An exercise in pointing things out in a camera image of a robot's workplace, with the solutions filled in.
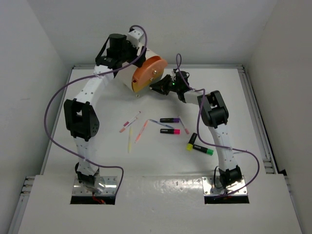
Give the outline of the white round drawer cabinet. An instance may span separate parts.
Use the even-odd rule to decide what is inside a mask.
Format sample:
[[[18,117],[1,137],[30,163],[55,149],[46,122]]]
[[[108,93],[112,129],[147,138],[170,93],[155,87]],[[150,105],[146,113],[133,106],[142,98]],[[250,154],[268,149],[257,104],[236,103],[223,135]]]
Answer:
[[[137,95],[153,82],[159,81],[168,66],[167,60],[149,48],[145,57],[146,60],[141,67],[131,65],[119,71],[115,77]]]

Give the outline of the pink cap black highlighter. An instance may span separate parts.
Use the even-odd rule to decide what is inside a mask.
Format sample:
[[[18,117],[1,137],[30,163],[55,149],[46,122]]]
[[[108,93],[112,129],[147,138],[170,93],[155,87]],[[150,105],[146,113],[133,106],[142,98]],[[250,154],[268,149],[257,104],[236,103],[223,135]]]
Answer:
[[[162,134],[172,134],[172,135],[179,135],[179,129],[160,129],[160,133]]]

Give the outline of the yellow cap black highlighter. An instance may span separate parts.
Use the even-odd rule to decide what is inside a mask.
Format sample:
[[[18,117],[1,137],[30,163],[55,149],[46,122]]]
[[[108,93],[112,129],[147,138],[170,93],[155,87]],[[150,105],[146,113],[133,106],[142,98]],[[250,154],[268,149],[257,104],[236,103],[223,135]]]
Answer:
[[[191,138],[190,138],[190,140],[189,140],[189,142],[188,142],[188,144],[187,144],[187,146],[186,146],[186,150],[187,151],[191,151],[192,150],[196,138],[197,138],[197,133],[193,133]]]

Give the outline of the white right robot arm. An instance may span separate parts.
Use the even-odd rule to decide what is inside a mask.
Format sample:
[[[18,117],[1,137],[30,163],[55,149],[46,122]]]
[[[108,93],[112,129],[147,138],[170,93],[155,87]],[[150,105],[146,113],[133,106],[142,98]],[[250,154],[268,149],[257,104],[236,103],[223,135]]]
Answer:
[[[151,84],[150,89],[161,94],[170,92],[177,94],[184,103],[191,103],[201,107],[200,117],[208,127],[214,139],[217,150],[219,181],[223,188],[242,179],[241,169],[234,157],[228,135],[229,112],[219,91],[203,94],[203,91],[189,86],[189,73],[174,70],[174,75],[166,75],[160,81]]]

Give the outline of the purple cap black highlighter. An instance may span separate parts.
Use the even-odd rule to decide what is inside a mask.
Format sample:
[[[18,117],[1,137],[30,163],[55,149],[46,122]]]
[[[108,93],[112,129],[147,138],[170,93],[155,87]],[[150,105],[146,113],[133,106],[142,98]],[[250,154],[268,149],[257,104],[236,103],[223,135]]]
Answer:
[[[179,123],[180,119],[178,117],[176,118],[161,118],[160,119],[161,123]]]

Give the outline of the green cap black highlighter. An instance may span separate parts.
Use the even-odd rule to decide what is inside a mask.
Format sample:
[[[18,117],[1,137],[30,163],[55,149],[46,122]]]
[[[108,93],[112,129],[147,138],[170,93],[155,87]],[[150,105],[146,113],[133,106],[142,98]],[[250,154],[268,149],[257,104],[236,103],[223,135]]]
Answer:
[[[214,154],[214,150],[206,148],[204,146],[196,145],[196,144],[193,145],[193,149],[200,151],[202,153],[205,153],[207,155],[210,155],[210,156]]]

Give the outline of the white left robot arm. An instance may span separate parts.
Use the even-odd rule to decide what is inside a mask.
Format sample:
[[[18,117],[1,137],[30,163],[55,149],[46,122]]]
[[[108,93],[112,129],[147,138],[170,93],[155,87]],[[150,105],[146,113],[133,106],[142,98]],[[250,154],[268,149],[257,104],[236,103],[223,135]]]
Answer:
[[[96,156],[94,137],[100,127],[95,112],[97,101],[124,63],[136,66],[143,64],[146,53],[146,46],[140,45],[143,38],[144,34],[138,30],[127,35],[110,34],[95,58],[94,77],[87,81],[78,95],[64,102],[66,128],[81,156],[75,171],[79,182],[89,190],[104,186],[100,180],[99,166],[91,163]]]

